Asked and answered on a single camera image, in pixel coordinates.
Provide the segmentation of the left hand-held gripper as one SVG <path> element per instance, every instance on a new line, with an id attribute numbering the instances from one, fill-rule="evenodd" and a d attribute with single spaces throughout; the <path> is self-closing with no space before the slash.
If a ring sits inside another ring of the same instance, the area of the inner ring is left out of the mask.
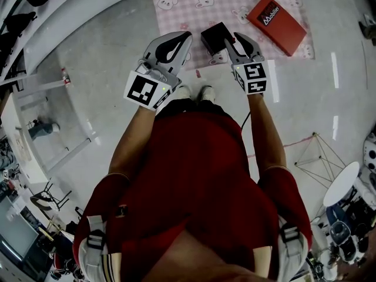
<path id="1" fill-rule="evenodd" d="M 156 111 L 182 81 L 169 71 L 179 71 L 193 42 L 192 33 L 177 31 L 151 41 L 136 70 L 130 71 L 123 97 Z M 146 59 L 155 60 L 153 66 Z"/>

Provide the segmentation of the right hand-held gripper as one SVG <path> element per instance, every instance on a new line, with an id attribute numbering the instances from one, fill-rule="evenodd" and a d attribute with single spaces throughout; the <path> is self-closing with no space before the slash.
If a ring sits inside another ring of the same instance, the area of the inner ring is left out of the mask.
<path id="1" fill-rule="evenodd" d="M 234 79 L 246 95 L 263 94 L 268 82 L 268 65 L 261 49 L 258 43 L 247 35 L 240 32 L 235 32 L 234 35 L 245 52 L 245 55 L 241 55 L 231 42 L 224 40 L 232 62 Z"/>

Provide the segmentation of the small black box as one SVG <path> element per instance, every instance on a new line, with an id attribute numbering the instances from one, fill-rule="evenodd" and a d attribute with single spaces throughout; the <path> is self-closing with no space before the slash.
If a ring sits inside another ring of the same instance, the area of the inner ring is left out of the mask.
<path id="1" fill-rule="evenodd" d="M 235 38 L 222 22 L 201 32 L 201 41 L 211 56 L 226 48 L 225 39 L 230 43 L 235 43 Z"/>

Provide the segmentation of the person's left forearm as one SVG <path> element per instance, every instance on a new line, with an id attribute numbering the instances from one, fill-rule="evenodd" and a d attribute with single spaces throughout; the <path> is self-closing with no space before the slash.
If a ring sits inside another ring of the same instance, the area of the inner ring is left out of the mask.
<path id="1" fill-rule="evenodd" d="M 108 174 L 122 174 L 131 180 L 136 174 L 150 139 L 156 112 L 139 106 L 116 146 Z"/>

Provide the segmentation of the person's right forearm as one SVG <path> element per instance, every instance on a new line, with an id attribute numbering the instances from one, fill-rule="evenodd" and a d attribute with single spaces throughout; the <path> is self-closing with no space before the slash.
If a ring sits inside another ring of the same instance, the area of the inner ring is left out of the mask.
<path id="1" fill-rule="evenodd" d="M 286 167 L 286 154 L 261 94 L 248 95 L 253 146 L 260 176 L 270 167 Z"/>

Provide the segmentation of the red box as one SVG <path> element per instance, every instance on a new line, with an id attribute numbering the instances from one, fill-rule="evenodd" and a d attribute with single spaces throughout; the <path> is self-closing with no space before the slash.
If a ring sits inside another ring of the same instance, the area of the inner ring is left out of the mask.
<path id="1" fill-rule="evenodd" d="M 275 0 L 260 0 L 247 15 L 247 20 L 287 56 L 293 56 L 307 34 Z"/>

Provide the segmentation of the person's left white shoe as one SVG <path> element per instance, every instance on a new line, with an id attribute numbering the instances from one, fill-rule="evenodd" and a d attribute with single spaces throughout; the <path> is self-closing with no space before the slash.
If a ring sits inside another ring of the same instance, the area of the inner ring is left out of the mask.
<path id="1" fill-rule="evenodd" d="M 186 85 L 179 86 L 176 90 L 175 99 L 192 99 L 190 88 Z"/>

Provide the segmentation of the person's white shoe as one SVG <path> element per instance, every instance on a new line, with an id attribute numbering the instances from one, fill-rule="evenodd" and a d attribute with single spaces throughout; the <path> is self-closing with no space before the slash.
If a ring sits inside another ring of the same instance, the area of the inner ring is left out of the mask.
<path id="1" fill-rule="evenodd" d="M 175 99 L 192 99 L 190 88 L 186 85 L 179 86 L 176 90 Z"/>
<path id="2" fill-rule="evenodd" d="M 209 101 L 211 103 L 215 102 L 216 94 L 212 86 L 204 86 L 200 91 L 199 101 Z"/>

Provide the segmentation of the pink bunny-print mat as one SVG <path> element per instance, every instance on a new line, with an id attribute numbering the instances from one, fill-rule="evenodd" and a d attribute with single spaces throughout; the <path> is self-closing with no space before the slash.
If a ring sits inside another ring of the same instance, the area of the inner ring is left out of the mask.
<path id="1" fill-rule="evenodd" d="M 285 58 L 286 55 L 246 16 L 259 0 L 153 0 L 159 30 L 162 35 L 174 31 L 189 31 L 193 43 L 184 64 L 185 70 L 203 68 L 229 61 L 227 52 L 210 56 L 201 41 L 201 32 L 224 23 L 230 32 L 241 32 L 255 40 L 266 59 Z M 313 39 L 302 0 L 276 0 L 307 31 L 293 57 L 314 59 Z"/>

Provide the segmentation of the person's right white shoe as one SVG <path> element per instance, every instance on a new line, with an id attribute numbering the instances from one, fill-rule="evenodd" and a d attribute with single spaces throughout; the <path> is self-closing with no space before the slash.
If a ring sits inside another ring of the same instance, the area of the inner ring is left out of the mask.
<path id="1" fill-rule="evenodd" d="M 211 103 L 215 102 L 216 94 L 212 86 L 204 86 L 200 91 L 199 101 L 209 101 Z"/>

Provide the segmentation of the person's black shorts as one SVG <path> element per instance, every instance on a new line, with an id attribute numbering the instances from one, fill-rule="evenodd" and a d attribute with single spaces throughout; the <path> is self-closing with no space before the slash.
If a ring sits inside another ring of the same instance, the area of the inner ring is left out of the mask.
<path id="1" fill-rule="evenodd" d="M 155 121 L 167 120 L 170 122 L 203 123 L 203 122 L 234 122 L 222 107 L 209 101 L 201 100 L 196 103 L 192 99 L 171 100 L 155 118 Z"/>

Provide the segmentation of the person's red shirt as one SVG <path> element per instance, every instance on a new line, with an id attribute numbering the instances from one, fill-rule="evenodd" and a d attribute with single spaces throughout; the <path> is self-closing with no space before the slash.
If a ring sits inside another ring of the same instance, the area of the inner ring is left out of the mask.
<path id="1" fill-rule="evenodd" d="M 109 174 L 95 187 L 73 253 L 90 282 L 138 282 L 182 231 L 252 271 L 255 249 L 270 247 L 266 275 L 278 282 L 312 244 L 293 175 L 270 167 L 255 182 L 235 121 L 155 122 L 135 177 Z"/>

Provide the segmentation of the white shelf rack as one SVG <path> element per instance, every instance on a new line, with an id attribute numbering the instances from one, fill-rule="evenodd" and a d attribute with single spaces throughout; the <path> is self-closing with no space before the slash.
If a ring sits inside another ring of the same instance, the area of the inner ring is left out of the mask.
<path id="1" fill-rule="evenodd" d="M 9 83 L 6 78 L 18 55 L 23 52 L 26 75 L 30 75 L 38 65 L 55 49 L 78 25 L 64 19 L 72 10 L 73 0 L 49 0 L 43 10 L 37 11 L 33 21 L 17 40 L 12 54 L 6 59 L 6 67 L 0 75 L 0 84 Z"/>

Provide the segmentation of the white round-holed device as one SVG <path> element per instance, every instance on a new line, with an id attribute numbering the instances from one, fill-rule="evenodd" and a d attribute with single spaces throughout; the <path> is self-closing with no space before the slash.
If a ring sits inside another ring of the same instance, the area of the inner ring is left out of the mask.
<path id="1" fill-rule="evenodd" d="M 376 135 L 370 133 L 363 145 L 364 165 L 373 173 L 376 173 Z"/>

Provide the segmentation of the black folding chair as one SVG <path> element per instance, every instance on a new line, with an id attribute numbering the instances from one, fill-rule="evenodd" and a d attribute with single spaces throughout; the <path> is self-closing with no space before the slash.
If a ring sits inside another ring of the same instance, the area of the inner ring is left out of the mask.
<path id="1" fill-rule="evenodd" d="M 68 191 L 62 199 L 58 199 L 51 193 L 52 186 L 53 183 L 47 182 L 46 186 L 41 192 L 34 194 L 29 198 L 31 203 L 40 211 L 47 212 L 53 210 L 59 212 L 61 208 L 69 201 L 69 195 L 72 191 Z"/>

